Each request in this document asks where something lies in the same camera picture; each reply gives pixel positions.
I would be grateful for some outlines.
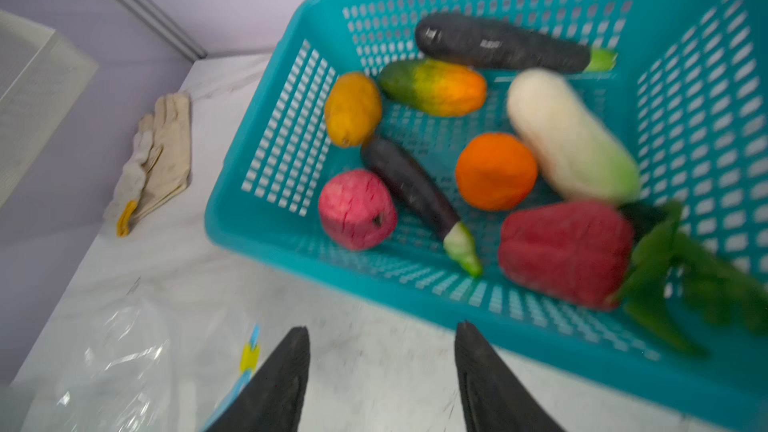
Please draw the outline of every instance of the clear plastic bag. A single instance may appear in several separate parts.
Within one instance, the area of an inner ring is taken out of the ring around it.
[[[38,392],[22,430],[199,430],[240,375],[254,323],[232,303],[169,303],[142,284],[75,320],[88,339],[51,387]]]

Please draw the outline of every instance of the yellow mango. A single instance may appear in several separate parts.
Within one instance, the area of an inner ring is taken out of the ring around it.
[[[324,109],[328,137],[338,147],[359,146],[382,119],[376,83],[362,72],[348,72],[331,89]]]

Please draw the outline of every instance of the leaf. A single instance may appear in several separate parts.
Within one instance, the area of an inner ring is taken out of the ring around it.
[[[659,254],[669,254],[672,249],[672,237],[677,231],[677,224],[671,222],[662,222],[654,227],[638,245],[634,248],[631,255],[632,264],[641,266],[643,262],[656,258]]]
[[[624,303],[624,311],[639,326],[651,332],[674,350],[692,357],[706,357],[709,354],[672,319],[664,300],[663,283],[652,286],[644,293],[629,298]]]
[[[664,296],[664,282],[667,279],[672,260],[671,253],[661,253],[653,257],[648,257],[640,264],[633,264],[633,272],[626,277],[619,290],[614,293],[616,298],[629,298],[636,294],[648,293],[648,287],[655,284],[661,284],[661,296]]]
[[[753,334],[768,334],[768,292],[752,275],[745,274],[679,232],[675,235],[673,254],[675,260],[689,266],[683,285],[684,302],[688,307],[701,310],[707,322],[720,324],[730,313],[724,309],[737,304],[747,330]],[[713,288],[719,296],[712,295]]]

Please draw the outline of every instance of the eggplant stem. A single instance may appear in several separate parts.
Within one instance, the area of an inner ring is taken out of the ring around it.
[[[456,222],[442,241],[446,254],[473,277],[482,275],[482,264],[475,251],[475,239],[461,222]]]
[[[584,72],[607,72],[616,66],[617,53],[600,47],[590,49],[590,61]]]

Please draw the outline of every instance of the basket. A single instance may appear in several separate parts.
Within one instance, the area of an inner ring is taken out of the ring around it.
[[[738,430],[768,427],[768,341],[743,328],[713,329],[670,309],[712,352],[682,357],[621,311],[591,312],[516,287],[496,261],[504,214],[470,208],[456,191],[458,154],[477,134],[512,128],[505,93],[513,72],[484,71],[483,109],[439,119],[385,102],[381,133],[433,175],[478,243],[485,274],[447,259],[419,219],[401,211],[394,234],[348,252],[323,233],[317,197],[361,166],[357,149],[331,146],[322,107],[336,78],[375,76],[420,56],[413,30],[427,13],[493,16],[615,48],[611,72],[570,76],[587,106],[635,155],[642,197],[686,203],[683,230],[768,278],[768,65],[766,0],[307,0],[294,14],[226,155],[206,210],[222,245],[346,292],[454,328],[470,320],[496,345]],[[537,184],[523,207],[558,200]]]

